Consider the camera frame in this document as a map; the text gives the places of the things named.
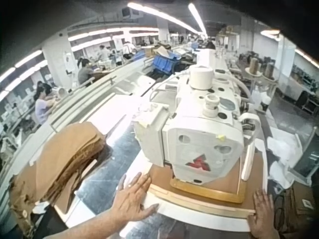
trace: machine knob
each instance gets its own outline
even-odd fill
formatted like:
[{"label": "machine knob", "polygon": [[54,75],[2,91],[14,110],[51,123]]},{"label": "machine knob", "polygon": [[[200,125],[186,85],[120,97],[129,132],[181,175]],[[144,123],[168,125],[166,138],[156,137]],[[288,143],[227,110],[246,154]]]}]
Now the machine knob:
[{"label": "machine knob", "polygon": [[213,94],[208,94],[205,96],[205,104],[203,107],[203,114],[206,117],[216,117],[218,114],[218,105],[220,103],[220,98]]}]

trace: sewing machine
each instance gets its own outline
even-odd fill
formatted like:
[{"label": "sewing machine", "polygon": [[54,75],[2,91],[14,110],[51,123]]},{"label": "sewing machine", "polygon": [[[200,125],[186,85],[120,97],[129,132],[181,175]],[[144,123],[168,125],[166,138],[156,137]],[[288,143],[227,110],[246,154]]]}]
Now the sewing machine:
[{"label": "sewing machine", "polygon": [[192,65],[158,86],[164,92],[176,91],[173,108],[145,102],[133,118],[146,158],[160,167],[170,165],[182,182],[202,185],[225,177],[245,147],[241,179],[247,181],[250,175],[260,120],[241,109],[234,77],[218,72]]}]

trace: red logo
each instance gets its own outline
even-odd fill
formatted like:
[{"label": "red logo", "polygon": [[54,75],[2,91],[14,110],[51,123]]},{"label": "red logo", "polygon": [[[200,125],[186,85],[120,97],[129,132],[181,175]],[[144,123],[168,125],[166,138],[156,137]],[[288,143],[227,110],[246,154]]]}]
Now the red logo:
[{"label": "red logo", "polygon": [[205,162],[206,157],[205,154],[202,154],[201,156],[199,156],[198,158],[195,158],[193,161],[193,163],[187,163],[187,166],[193,167],[193,168],[201,168],[205,171],[209,171],[210,172],[210,167],[209,165]]}]

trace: human hand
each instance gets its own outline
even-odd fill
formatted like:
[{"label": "human hand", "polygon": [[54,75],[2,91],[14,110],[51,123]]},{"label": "human hand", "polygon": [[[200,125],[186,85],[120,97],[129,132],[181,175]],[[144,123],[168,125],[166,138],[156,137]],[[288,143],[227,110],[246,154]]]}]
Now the human hand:
[{"label": "human hand", "polygon": [[247,218],[251,234],[258,239],[279,238],[274,228],[274,202],[272,195],[258,190],[254,193],[256,215]]},{"label": "human hand", "polygon": [[159,206],[154,204],[145,210],[142,209],[141,202],[144,200],[152,180],[149,174],[141,175],[138,173],[126,188],[124,188],[126,175],[119,181],[111,212],[122,223],[126,224],[129,221],[134,222],[147,218],[155,213]]}]

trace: pile of fabric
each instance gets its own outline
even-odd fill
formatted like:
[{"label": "pile of fabric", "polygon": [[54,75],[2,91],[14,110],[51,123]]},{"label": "pile of fabric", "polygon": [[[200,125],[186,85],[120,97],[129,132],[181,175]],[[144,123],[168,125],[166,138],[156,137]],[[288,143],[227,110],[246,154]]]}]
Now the pile of fabric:
[{"label": "pile of fabric", "polygon": [[54,135],[40,157],[11,179],[10,206],[26,237],[32,237],[30,214],[37,202],[48,201],[67,213],[86,167],[106,145],[105,137],[90,123],[74,123]]}]

